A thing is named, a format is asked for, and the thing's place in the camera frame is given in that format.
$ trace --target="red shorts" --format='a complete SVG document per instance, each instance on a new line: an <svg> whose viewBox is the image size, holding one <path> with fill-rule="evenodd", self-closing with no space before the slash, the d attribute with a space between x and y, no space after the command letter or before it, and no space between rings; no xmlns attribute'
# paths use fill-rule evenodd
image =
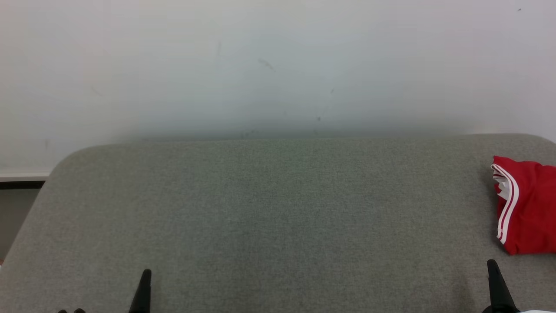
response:
<svg viewBox="0 0 556 313"><path fill-rule="evenodd" d="M498 239L511 255L556 252L556 167L495 156Z"/></svg>

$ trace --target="floor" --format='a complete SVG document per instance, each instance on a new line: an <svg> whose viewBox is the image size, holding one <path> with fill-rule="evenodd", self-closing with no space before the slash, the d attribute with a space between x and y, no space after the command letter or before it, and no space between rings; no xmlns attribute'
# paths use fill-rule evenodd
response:
<svg viewBox="0 0 556 313"><path fill-rule="evenodd" d="M0 260L6 258L40 189L0 190Z"/></svg>

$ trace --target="wall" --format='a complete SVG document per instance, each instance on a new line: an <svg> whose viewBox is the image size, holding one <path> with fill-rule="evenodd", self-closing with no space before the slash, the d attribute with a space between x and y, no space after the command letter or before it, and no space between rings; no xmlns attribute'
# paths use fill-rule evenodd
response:
<svg viewBox="0 0 556 313"><path fill-rule="evenodd" d="M0 178L142 138L556 140L553 0L3 0Z"/></svg>

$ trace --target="wall stain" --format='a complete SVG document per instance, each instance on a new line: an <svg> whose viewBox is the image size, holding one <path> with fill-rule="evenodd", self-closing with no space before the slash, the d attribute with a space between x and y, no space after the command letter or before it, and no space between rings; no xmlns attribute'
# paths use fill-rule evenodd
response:
<svg viewBox="0 0 556 313"><path fill-rule="evenodd" d="M91 90L97 94L98 96L102 96L102 94L100 92L98 92L98 90L95 89L95 87L93 85L91 85Z"/></svg>
<svg viewBox="0 0 556 313"><path fill-rule="evenodd" d="M264 59L259 59L259 63L268 67L269 69L273 70L274 72L276 72L276 70L274 69L274 67L272 67L272 65L270 65L270 63Z"/></svg>

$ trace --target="folded red cloth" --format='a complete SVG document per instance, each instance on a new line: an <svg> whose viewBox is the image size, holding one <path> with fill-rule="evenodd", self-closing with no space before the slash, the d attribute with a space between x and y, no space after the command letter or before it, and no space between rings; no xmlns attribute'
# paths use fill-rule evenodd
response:
<svg viewBox="0 0 556 313"><path fill-rule="evenodd" d="M556 252L556 167L494 156L498 239L511 255Z"/></svg>

